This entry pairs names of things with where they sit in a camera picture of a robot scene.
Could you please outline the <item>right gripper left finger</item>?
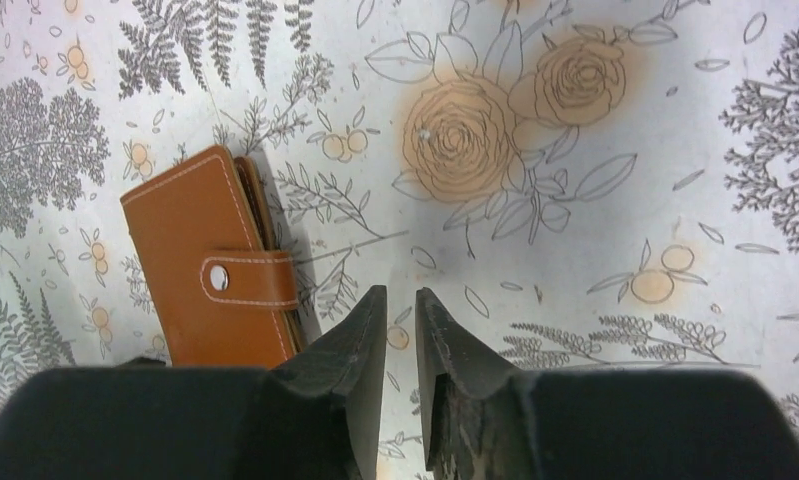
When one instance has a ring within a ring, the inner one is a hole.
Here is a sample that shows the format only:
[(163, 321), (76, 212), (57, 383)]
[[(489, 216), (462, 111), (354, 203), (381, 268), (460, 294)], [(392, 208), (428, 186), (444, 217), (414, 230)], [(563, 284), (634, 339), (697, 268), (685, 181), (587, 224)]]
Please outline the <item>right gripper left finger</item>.
[(0, 479), (373, 479), (387, 289), (270, 369), (61, 367), (0, 413)]

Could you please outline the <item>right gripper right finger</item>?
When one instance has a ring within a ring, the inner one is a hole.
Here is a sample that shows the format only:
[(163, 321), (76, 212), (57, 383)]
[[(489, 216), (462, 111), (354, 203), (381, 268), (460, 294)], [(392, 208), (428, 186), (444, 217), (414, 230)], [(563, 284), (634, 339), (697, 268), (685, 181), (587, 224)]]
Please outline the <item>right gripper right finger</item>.
[(416, 294), (426, 469), (437, 479), (799, 479), (799, 441), (730, 371), (519, 369)]

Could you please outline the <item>brown leather card holder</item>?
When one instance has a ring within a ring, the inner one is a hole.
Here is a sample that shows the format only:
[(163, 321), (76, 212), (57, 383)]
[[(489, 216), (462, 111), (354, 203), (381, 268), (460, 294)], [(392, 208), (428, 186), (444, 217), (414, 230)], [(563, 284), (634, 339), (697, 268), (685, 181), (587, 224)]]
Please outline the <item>brown leather card holder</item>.
[(249, 158), (213, 145), (121, 205), (173, 365), (274, 368), (304, 349), (293, 257)]

